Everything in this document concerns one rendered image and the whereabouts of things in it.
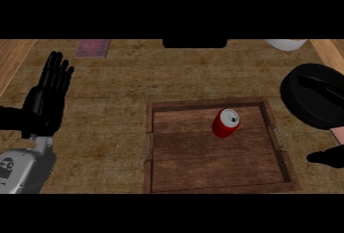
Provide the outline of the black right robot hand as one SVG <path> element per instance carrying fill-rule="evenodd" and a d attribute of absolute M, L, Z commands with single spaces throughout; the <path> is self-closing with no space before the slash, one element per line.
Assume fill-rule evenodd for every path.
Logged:
<path fill-rule="evenodd" d="M 308 161 L 334 168 L 344 168 L 344 145 L 328 148 L 325 151 L 308 155 Z"/>

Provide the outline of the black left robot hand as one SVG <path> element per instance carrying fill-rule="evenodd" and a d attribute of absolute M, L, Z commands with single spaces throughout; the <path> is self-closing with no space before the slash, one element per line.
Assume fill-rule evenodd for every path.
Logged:
<path fill-rule="evenodd" d="M 63 53 L 52 51 L 23 108 L 0 106 L 0 130 L 21 131 L 23 138 L 54 136 L 63 124 L 73 73 Z"/>

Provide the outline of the black pot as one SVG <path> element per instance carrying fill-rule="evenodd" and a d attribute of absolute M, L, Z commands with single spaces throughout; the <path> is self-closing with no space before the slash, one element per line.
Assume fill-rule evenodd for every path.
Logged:
<path fill-rule="evenodd" d="M 286 107 L 312 127 L 330 130 L 344 145 L 344 75 L 321 64 L 302 64 L 280 87 Z"/>

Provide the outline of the red can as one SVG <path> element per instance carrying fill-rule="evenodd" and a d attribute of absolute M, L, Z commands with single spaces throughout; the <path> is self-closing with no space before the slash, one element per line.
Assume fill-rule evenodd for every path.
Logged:
<path fill-rule="evenodd" d="M 213 133 L 218 137 L 226 138 L 241 126 L 241 117 L 237 111 L 231 108 L 224 108 L 218 112 L 218 117 L 213 122 Z"/>

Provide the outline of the brown wooden tray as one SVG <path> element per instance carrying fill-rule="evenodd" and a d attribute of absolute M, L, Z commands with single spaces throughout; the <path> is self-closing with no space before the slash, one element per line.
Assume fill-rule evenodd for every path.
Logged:
<path fill-rule="evenodd" d="M 241 126 L 221 138 L 213 122 L 234 109 Z M 278 193 L 300 189 L 288 152 L 277 139 L 268 99 L 156 102 L 147 109 L 147 193 Z"/>

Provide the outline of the white bowl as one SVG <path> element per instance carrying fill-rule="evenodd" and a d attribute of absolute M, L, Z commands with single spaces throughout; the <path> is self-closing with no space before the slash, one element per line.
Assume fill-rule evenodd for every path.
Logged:
<path fill-rule="evenodd" d="M 266 39 L 265 42 L 283 51 L 294 51 L 302 48 L 306 39 Z"/>

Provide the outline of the black appliance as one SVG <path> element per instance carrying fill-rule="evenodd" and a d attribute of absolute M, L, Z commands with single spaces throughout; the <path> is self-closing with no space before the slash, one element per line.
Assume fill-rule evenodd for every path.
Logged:
<path fill-rule="evenodd" d="M 226 40 L 163 40 L 166 48 L 224 48 L 226 44 Z"/>

